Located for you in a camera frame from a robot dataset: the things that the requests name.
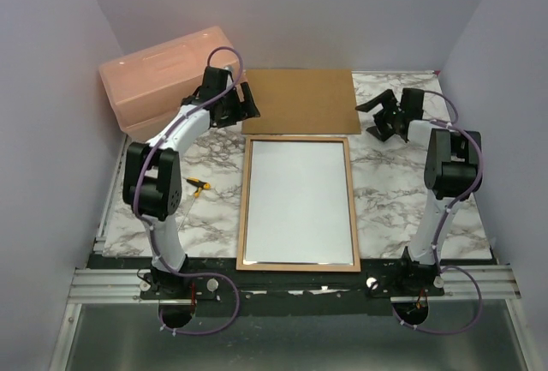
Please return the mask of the brown frame backing board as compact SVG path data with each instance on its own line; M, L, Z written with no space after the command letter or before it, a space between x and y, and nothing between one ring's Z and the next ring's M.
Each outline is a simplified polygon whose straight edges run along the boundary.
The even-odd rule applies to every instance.
M260 116L244 135L358 135L360 119L347 69L249 69L247 82Z

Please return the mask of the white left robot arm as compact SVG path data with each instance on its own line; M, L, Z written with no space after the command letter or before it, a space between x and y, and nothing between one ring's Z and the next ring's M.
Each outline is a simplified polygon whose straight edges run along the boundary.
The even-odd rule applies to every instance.
M148 141L128 146L122 199L143 224L152 250L154 290L172 298L184 296L190 278L182 272L187 262L178 236L175 213L182 201L180 157L211 128L225 128L259 117L246 82L236 91L231 69L206 66L202 83L181 102L175 117Z

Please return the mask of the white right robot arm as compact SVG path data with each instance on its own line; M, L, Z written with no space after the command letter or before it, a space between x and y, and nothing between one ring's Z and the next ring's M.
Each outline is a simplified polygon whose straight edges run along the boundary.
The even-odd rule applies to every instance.
M424 118L424 99L436 95L450 107L448 120ZM399 136L407 143L426 148L424 184L426 206L419 227L386 277L369 285L373 292L394 291L411 296L418 290L440 286L441 254L453 220L483 179L484 160L481 135L458 127L456 106L442 93L405 87L400 98L387 89L366 103L358 112L373 114L374 125L366 131L381 142Z

